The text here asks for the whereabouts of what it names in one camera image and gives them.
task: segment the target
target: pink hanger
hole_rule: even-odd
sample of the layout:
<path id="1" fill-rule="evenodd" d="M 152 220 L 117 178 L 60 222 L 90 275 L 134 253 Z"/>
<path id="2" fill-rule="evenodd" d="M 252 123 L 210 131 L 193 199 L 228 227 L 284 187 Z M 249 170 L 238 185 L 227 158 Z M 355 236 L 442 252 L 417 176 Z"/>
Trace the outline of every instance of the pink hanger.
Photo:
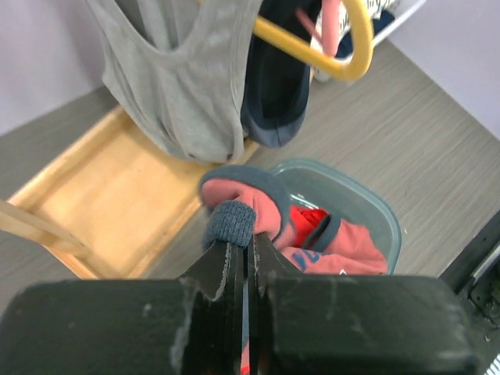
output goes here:
<path id="1" fill-rule="evenodd" d="M 315 37 L 323 46 L 323 53 L 335 57 L 338 50 L 339 13 L 341 0 L 322 0 L 321 35 L 316 30 L 316 25 L 306 12 L 301 8 L 295 11 L 295 15 L 302 26 Z"/>

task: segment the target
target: navy blue garment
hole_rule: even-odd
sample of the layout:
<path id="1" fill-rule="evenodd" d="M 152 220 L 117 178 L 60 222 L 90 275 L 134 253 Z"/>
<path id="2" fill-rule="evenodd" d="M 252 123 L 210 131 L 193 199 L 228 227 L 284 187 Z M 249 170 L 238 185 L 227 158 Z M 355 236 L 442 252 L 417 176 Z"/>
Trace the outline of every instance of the navy blue garment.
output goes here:
<path id="1" fill-rule="evenodd" d="M 372 19 L 373 33 L 377 35 L 388 25 L 390 25 L 394 20 L 395 18 L 390 12 L 388 12 L 387 10 L 383 10 L 382 13 L 380 14 L 380 19 L 378 20 Z M 346 35 L 344 35 L 344 37 L 338 44 L 338 50 L 335 57 L 337 59 L 345 59 L 346 57 L 349 57 L 351 54 L 352 54 L 352 37 L 351 37 L 351 32 L 349 31 Z"/>
<path id="2" fill-rule="evenodd" d="M 259 15 L 310 43 L 311 36 L 295 16 L 299 7 L 316 22 L 321 0 L 264 0 Z M 308 65 L 252 37 L 241 106 L 241 123 L 251 139 L 281 147 L 298 133 L 309 99 L 309 75 Z"/>

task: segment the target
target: wooden leg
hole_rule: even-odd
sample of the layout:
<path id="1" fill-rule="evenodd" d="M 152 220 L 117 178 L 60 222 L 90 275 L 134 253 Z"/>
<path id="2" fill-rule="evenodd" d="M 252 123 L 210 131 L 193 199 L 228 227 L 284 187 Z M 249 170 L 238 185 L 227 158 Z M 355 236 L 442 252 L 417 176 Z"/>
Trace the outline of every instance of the wooden leg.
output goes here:
<path id="1" fill-rule="evenodd" d="M 91 252 L 89 247 L 67 231 L 2 200 L 0 200 L 0 230 L 80 257 L 85 257 Z"/>

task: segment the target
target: white container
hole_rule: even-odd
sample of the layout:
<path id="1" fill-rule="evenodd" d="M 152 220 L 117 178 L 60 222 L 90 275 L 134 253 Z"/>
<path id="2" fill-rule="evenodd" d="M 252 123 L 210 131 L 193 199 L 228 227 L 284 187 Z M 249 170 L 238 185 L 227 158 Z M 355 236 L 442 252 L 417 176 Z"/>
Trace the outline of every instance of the white container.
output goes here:
<path id="1" fill-rule="evenodd" d="M 387 0 L 376 0 L 375 1 L 376 5 L 374 5 L 373 0 L 366 0 L 369 10 L 369 15 L 370 16 L 376 15 L 378 11 L 375 7 L 379 5 L 381 2 L 386 2 L 386 1 Z M 385 38 L 391 35 L 394 32 L 394 30 L 400 27 L 410 16 L 413 15 L 413 13 L 415 13 L 420 7 L 422 7 L 425 1 L 426 0 L 395 0 L 395 2 L 392 2 L 392 4 L 388 6 L 386 10 L 392 13 L 392 15 L 395 17 L 395 20 L 392 21 L 390 25 L 387 25 L 387 27 L 385 27 L 380 33 L 374 36 L 373 46 L 376 47 Z M 341 17 L 341 27 L 342 27 L 343 20 L 345 19 L 342 13 L 342 9 L 340 17 Z M 319 32 L 321 32 L 320 21 L 316 25 L 316 28 L 318 29 Z M 348 25 L 345 29 L 341 30 L 340 33 L 341 38 L 348 32 L 349 29 L 350 26 Z M 313 38 L 311 41 L 311 47 L 313 47 L 318 51 L 321 51 L 321 44 L 315 38 Z M 341 61 L 343 60 L 345 63 L 347 63 L 350 59 L 351 56 L 346 57 L 345 59 L 341 59 Z M 325 74 L 319 70 L 315 70 L 314 77 L 319 82 L 327 82 L 330 79 L 330 76 L 328 74 Z"/>

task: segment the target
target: yellow hanger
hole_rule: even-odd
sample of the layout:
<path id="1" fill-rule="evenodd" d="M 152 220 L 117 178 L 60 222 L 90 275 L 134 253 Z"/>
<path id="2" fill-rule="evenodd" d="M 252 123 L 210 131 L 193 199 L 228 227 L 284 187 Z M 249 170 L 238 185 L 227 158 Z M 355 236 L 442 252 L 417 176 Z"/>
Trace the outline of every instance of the yellow hanger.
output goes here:
<path id="1" fill-rule="evenodd" d="M 314 66 L 337 80 L 358 80 L 372 61 L 373 27 L 368 10 L 362 0 L 342 0 L 351 20 L 351 36 L 354 51 L 349 62 L 342 62 L 316 51 L 300 37 L 282 27 L 257 16 L 253 33 L 269 44 L 285 51 L 302 62 Z"/>

